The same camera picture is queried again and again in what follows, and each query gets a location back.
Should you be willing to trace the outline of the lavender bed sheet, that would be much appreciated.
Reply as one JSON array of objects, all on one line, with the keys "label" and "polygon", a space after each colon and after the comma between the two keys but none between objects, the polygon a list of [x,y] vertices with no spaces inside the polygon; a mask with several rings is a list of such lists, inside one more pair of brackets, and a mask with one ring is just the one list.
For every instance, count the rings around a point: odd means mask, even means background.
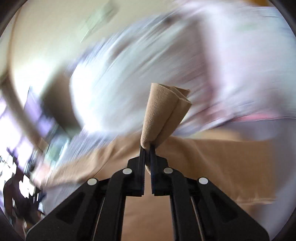
[{"label": "lavender bed sheet", "polygon": [[[79,134],[44,182],[50,213],[88,178],[109,178],[139,154],[140,134],[107,142]],[[295,120],[227,123],[189,138],[170,137],[159,156],[186,177],[208,178],[277,238],[295,209]]]}]

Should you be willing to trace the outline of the floral pink pillow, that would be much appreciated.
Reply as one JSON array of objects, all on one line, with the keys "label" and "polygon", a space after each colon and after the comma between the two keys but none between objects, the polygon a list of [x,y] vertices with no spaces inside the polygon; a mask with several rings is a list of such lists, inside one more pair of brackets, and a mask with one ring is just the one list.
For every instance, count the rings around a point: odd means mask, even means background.
[{"label": "floral pink pillow", "polygon": [[86,51],[70,78],[74,114],[90,133],[136,132],[142,128],[152,83],[190,91],[186,120],[205,109],[208,85],[196,20],[153,16]]},{"label": "floral pink pillow", "polygon": [[271,6],[181,1],[167,20],[196,20],[212,85],[210,106],[191,109],[176,134],[228,121],[295,118],[295,35]]}]

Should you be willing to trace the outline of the left floral pink pillow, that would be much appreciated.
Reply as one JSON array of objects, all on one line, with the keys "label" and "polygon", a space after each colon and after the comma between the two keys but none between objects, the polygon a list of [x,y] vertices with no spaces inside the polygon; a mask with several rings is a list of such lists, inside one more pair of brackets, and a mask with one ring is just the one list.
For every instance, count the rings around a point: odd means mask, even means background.
[{"label": "left floral pink pillow", "polygon": [[142,128],[152,83],[190,91],[186,120],[205,109],[208,85],[196,20],[153,16],[86,51],[70,78],[74,114],[90,133],[136,132]]}]

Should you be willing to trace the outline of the tan long-sleeve shirt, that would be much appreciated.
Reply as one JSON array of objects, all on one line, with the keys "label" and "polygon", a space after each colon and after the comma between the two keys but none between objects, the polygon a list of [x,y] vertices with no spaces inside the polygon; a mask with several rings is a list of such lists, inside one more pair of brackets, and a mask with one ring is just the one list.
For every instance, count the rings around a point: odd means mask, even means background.
[{"label": "tan long-sleeve shirt", "polygon": [[242,208],[274,200],[269,143],[174,137],[188,93],[153,83],[141,133],[52,171],[81,186],[27,240],[269,240]]}]

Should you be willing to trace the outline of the right floral pink pillow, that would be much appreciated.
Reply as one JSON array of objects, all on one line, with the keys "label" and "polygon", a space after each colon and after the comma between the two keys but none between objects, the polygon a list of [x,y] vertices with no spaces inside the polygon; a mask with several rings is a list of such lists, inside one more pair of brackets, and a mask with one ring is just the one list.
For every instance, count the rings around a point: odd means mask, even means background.
[{"label": "right floral pink pillow", "polygon": [[196,20],[212,85],[210,106],[191,109],[176,134],[228,121],[295,118],[295,35],[271,6],[181,1],[167,20]]}]

